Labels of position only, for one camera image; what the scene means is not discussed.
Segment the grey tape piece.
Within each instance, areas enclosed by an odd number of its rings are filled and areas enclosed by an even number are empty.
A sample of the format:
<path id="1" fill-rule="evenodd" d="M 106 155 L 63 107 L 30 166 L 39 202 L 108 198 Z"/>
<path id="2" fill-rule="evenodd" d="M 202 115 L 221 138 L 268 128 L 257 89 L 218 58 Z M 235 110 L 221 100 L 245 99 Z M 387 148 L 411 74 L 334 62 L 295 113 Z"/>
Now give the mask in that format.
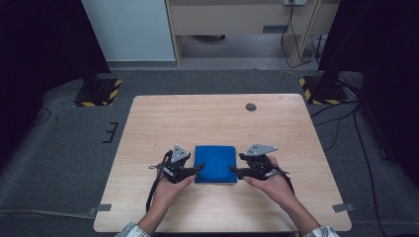
<path id="1" fill-rule="evenodd" d="M 91 216 L 96 216 L 100 211 L 110 211 L 112 205 L 110 203 L 98 204 L 96 207 L 90 207 L 88 214 Z"/>
<path id="2" fill-rule="evenodd" d="M 352 203 L 339 203 L 339 204 L 334 204 L 332 206 L 332 208 L 333 208 L 333 210 L 335 212 L 342 212 L 342 211 L 350 212 L 350 211 L 353 211 L 353 210 L 356 209 L 355 206 Z"/>

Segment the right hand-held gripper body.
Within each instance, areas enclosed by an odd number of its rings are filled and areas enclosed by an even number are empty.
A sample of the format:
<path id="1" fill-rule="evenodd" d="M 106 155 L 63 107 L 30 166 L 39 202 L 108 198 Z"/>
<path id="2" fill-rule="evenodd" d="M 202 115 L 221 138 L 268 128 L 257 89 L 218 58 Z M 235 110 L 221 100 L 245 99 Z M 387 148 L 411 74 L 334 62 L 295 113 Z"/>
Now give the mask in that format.
<path id="1" fill-rule="evenodd" d="M 247 163 L 255 179 L 265 181 L 274 170 L 267 153 L 277 150 L 276 146 L 253 143 L 246 152 L 239 154 L 239 158 Z"/>

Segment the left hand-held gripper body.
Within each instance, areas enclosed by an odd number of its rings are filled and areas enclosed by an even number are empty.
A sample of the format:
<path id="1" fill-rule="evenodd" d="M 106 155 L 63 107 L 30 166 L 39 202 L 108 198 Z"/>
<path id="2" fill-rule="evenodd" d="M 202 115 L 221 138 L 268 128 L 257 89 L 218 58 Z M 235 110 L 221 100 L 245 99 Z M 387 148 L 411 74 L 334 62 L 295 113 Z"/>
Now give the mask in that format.
<path id="1" fill-rule="evenodd" d="M 177 184 L 192 175 L 192 169 L 184 167 L 190 156 L 190 152 L 175 144 L 173 149 L 164 155 L 163 160 L 155 166 L 150 166 L 150 169 L 157 170 L 157 180 L 166 178 L 172 184 Z"/>

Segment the person's left hand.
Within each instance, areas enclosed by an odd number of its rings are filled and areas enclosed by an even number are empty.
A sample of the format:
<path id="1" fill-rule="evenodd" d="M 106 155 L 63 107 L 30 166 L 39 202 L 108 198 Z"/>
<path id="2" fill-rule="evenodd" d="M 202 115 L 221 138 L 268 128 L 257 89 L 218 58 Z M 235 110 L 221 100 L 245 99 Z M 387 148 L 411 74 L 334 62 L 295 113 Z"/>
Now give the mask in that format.
<path id="1" fill-rule="evenodd" d="M 162 178 L 155 190 L 150 209 L 165 213 L 175 200 L 176 196 L 192 182 L 192 180 L 185 179 L 180 183 L 173 184 L 166 178 Z"/>

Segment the light wooden desk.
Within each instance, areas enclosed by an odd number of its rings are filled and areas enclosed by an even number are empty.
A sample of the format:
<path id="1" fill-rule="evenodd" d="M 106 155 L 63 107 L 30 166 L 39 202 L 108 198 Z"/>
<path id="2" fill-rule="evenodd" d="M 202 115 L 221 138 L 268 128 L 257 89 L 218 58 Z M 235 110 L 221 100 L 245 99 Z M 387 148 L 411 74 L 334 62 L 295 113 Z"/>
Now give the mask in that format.
<path id="1" fill-rule="evenodd" d="M 329 33 L 341 0 L 165 0 L 176 61 L 186 36 L 281 34 L 292 66 L 302 63 L 306 44 Z"/>

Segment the black curtain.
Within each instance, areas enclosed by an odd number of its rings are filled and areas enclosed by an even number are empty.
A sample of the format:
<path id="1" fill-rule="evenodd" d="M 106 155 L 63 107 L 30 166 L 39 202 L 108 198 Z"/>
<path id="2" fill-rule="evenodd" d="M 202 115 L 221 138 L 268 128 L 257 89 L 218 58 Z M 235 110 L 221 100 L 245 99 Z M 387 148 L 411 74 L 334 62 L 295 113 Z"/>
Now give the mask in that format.
<path id="1" fill-rule="evenodd" d="M 341 0 L 320 68 L 364 76 L 381 148 L 419 186 L 419 0 Z"/>
<path id="2" fill-rule="evenodd" d="M 81 0 L 0 0 L 0 167 L 48 90 L 109 71 Z"/>

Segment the person's right hand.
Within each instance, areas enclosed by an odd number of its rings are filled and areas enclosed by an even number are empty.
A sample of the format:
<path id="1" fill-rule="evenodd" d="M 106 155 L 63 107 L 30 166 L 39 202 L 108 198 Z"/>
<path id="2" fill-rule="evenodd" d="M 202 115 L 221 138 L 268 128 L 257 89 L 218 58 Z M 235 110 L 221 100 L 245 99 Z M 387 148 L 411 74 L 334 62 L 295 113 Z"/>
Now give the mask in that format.
<path id="1" fill-rule="evenodd" d="M 279 174 L 274 174 L 265 181 L 260 181 L 252 177 L 244 177 L 243 180 L 251 187 L 265 193 L 273 202 L 282 208 L 292 206 L 296 202 L 296 197 L 286 179 Z"/>

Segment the black stand with striped base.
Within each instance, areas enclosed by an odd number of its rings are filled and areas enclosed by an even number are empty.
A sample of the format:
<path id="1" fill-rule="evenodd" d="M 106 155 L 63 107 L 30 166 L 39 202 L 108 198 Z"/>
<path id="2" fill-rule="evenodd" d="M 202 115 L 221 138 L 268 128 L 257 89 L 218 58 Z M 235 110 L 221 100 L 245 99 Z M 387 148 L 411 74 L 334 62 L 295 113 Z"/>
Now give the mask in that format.
<path id="1" fill-rule="evenodd" d="M 348 102 L 348 96 L 338 83 L 336 74 L 323 72 L 321 75 L 303 76 L 298 82 L 310 105 L 338 105 Z"/>
<path id="2" fill-rule="evenodd" d="M 74 99 L 75 107 L 109 106 L 113 103 L 122 81 L 116 78 L 100 79 L 90 69 L 81 70 L 83 85 Z"/>

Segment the blue cloth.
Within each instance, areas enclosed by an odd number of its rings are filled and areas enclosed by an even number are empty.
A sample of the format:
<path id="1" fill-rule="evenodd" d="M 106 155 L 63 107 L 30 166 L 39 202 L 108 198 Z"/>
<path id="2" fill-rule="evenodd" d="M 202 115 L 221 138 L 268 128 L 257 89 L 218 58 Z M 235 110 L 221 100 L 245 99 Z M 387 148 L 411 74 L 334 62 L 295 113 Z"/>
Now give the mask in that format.
<path id="1" fill-rule="evenodd" d="M 237 176 L 230 171 L 236 166 L 236 151 L 233 146 L 197 145 L 195 150 L 195 164 L 198 168 L 204 165 L 195 179 L 196 183 L 227 183 L 237 182 Z"/>

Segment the white panel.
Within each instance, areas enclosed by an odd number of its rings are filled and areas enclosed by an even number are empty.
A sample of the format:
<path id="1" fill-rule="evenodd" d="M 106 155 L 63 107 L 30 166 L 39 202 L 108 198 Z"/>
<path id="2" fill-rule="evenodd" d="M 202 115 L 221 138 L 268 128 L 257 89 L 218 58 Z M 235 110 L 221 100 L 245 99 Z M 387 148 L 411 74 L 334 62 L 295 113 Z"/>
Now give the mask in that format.
<path id="1" fill-rule="evenodd" d="M 165 0 L 82 0 L 108 61 L 174 61 Z"/>

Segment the black floor tape mark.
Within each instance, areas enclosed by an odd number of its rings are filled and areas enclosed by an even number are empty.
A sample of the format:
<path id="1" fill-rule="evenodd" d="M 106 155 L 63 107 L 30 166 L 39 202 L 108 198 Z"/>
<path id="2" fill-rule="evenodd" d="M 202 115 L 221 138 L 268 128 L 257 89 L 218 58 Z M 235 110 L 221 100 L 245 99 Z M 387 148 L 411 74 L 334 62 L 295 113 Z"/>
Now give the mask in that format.
<path id="1" fill-rule="evenodd" d="M 106 134 L 109 135 L 109 137 L 102 141 L 102 143 L 112 143 L 114 141 L 116 132 L 119 127 L 119 123 L 117 121 L 110 122 L 111 129 L 106 130 Z"/>

